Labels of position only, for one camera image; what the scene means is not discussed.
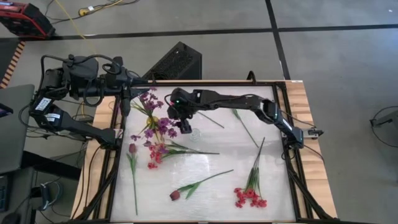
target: clear plastic sheet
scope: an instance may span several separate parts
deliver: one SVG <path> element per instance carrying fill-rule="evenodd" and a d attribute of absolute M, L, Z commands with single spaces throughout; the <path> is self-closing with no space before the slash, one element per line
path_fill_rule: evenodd
<path fill-rule="evenodd" d="M 175 87 L 158 87 L 156 96 L 163 101 Z M 214 90 L 225 95 L 256 94 L 273 100 L 270 86 L 190 86 L 193 89 Z M 149 170 L 149 150 L 140 139 L 137 145 L 137 204 L 135 214 L 134 188 L 129 161 L 126 157 L 131 140 L 130 135 L 138 134 L 146 125 L 146 116 L 131 109 L 127 118 L 123 148 L 120 158 L 118 179 L 111 213 L 112 222 L 137 221 L 287 221 L 294 220 L 292 196 L 285 162 L 281 159 L 282 143 L 280 131 L 273 125 L 258 120 L 251 111 L 239 110 L 246 127 L 260 146 L 266 137 L 260 158 L 260 187 L 266 208 L 235 207 L 236 187 L 244 187 L 254 163 L 258 148 L 254 145 L 241 122 L 230 109 L 202 111 L 211 119 L 223 125 L 219 127 L 204 116 L 195 114 L 189 120 L 193 129 L 198 129 L 200 139 L 192 141 L 189 134 L 180 134 L 173 141 L 206 152 L 220 155 L 189 154 L 164 159 L 159 168 Z M 156 109 L 158 118 L 167 117 L 167 105 Z M 195 193 L 186 200 L 187 192 L 180 199 L 171 201 L 169 195 L 179 187 L 202 180 L 211 175 L 234 169 L 233 172 L 202 183 Z"/>

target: desk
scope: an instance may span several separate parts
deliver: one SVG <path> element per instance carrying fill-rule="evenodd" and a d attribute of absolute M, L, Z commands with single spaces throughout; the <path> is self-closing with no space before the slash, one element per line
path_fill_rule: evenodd
<path fill-rule="evenodd" d="M 168 81 L 158 81 L 158 83 L 167 83 L 167 82 L 172 82 L 172 83 L 178 83 L 178 82 L 189 82 L 189 81 L 182 81 L 182 80 L 168 80 Z M 192 81 L 195 83 L 198 82 L 251 82 L 251 81 L 242 81 L 242 80 L 217 80 L 217 81 L 209 81 L 209 80 L 195 80 Z M 289 97 L 289 105 L 290 109 L 292 110 L 292 115 L 300 119 L 302 121 L 308 122 L 308 123 L 313 123 L 312 116 L 311 116 L 311 111 L 307 99 L 307 95 L 305 93 L 305 87 L 302 81 L 261 81 L 261 82 L 285 82 L 286 89 L 287 89 L 287 95 Z M 282 109 L 284 109 L 284 101 L 282 99 L 282 94 L 279 94 L 279 99 L 280 99 L 280 106 Z M 113 97 L 106 97 L 104 98 L 102 104 L 100 104 L 95 113 L 95 118 L 94 118 L 94 123 L 93 125 L 96 126 L 97 128 L 108 128 L 111 126 L 111 120 L 112 120 L 112 115 L 113 115 L 113 104 L 115 99 Z M 117 117 L 116 124 L 119 123 L 120 121 L 120 116 Z M 306 124 L 301 124 L 298 122 L 295 122 L 294 125 L 300 128 L 309 128 L 308 125 Z M 320 146 L 317 140 L 305 140 L 305 144 L 312 149 L 316 150 L 317 152 L 320 152 Z M 88 144 L 87 150 L 86 150 L 86 157 L 85 157 L 85 168 L 82 170 L 82 172 L 85 172 L 85 177 L 88 177 L 88 167 L 91 161 L 91 158 L 93 157 L 93 154 L 96 150 L 96 148 L 99 146 L 99 144 L 96 141 L 92 141 Z M 313 195 L 313 197 L 316 199 L 316 201 L 323 207 L 323 209 L 331 216 L 336 217 L 336 210 L 335 206 L 333 203 L 333 199 L 331 196 L 330 192 L 330 187 L 328 183 L 328 177 L 326 175 L 326 170 L 325 166 L 323 165 L 322 160 L 314 154 L 312 151 L 308 149 L 302 149 L 300 151 L 301 154 L 301 160 L 303 164 L 303 169 L 304 169 L 304 174 L 305 174 L 305 179 L 307 181 L 307 188 Z M 101 171 L 103 168 L 103 160 L 104 160 L 104 155 L 105 151 L 98 151 L 93 158 L 93 163 L 92 163 L 92 168 L 91 168 L 91 177 L 90 177 L 90 188 L 88 191 L 88 202 L 89 203 L 92 199 L 92 197 L 95 195 L 98 189 L 98 185 L 100 182 L 100 176 L 101 176 Z M 113 163 L 113 157 L 114 155 L 111 155 L 111 158 L 109 159 L 109 166 Z M 85 204 L 85 198 L 86 198 L 86 187 L 88 185 L 88 180 L 85 178 L 85 181 L 83 182 L 81 177 L 80 181 L 78 184 L 77 192 L 76 192 L 76 197 L 75 197 L 75 203 L 73 204 L 73 210 L 75 211 L 81 196 L 81 188 L 84 187 L 83 191 L 83 198 L 81 200 L 80 206 L 77 208 L 77 213 L 75 216 L 80 214 L 83 210 L 83 205 Z M 303 197 L 299 189 L 297 189 L 297 194 L 298 194 L 298 202 L 299 202 L 299 207 L 300 207 L 300 213 L 301 217 L 307 217 L 305 213 L 305 205 L 303 201 Z M 99 218 L 106 218 L 106 206 L 108 202 L 108 195 L 109 195 L 109 188 L 105 192 L 102 201 L 101 201 L 101 207 L 99 210 Z"/>

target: concrete floor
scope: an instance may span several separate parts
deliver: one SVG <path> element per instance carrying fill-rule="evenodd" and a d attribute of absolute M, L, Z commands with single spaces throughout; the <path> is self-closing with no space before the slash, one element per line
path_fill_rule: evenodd
<path fill-rule="evenodd" d="M 32 0 L 42 11 L 50 0 Z M 81 7 L 103 0 L 61 0 L 75 16 Z M 272 1 L 279 27 L 392 24 L 398 21 L 397 1 L 278 0 Z M 54 3 L 49 15 L 65 18 Z M 84 34 L 113 34 L 197 29 L 270 28 L 264 1 L 141 0 L 112 7 L 76 20 Z M 55 25 L 59 35 L 76 35 L 69 22 Z M 0 37 L 11 37 L 0 27 Z M 398 150 L 373 136 L 369 119 L 385 106 L 398 105 L 396 29 L 281 33 L 290 76 L 304 80 L 316 125 L 325 131 L 320 145 L 338 216 L 342 220 L 396 223 L 398 214 Z M 203 54 L 203 79 L 243 79 L 253 70 L 257 79 L 283 79 L 272 33 L 138 37 L 92 40 L 96 51 L 122 56 L 125 65 L 144 74 L 173 45 L 182 41 Z M 28 42 L 10 86 L 40 78 L 40 57 L 92 54 L 84 40 Z M 49 60 L 47 68 L 60 66 Z M 75 113 L 77 105 L 64 102 Z M 396 130 L 377 133 L 398 145 Z M 68 139 L 27 141 L 27 150 L 59 156 L 79 150 Z M 76 186 L 73 181 L 65 184 Z M 70 202 L 56 205 L 70 213 Z M 37 214 L 37 223 L 48 223 Z"/>

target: table leg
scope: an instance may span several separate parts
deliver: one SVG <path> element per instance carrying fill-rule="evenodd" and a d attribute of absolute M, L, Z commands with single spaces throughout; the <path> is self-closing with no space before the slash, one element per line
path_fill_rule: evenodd
<path fill-rule="evenodd" d="M 27 151 L 24 151 L 22 156 L 21 167 L 33 167 L 35 170 L 40 172 L 66 177 L 73 180 L 79 180 L 81 172 L 81 169 L 74 166 L 54 161 Z"/>

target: black box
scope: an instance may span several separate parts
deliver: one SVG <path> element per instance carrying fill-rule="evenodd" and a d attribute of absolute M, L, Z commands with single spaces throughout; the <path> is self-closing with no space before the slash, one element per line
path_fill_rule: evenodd
<path fill-rule="evenodd" d="M 143 78 L 151 80 L 201 80 L 201 53 L 178 42 Z"/>

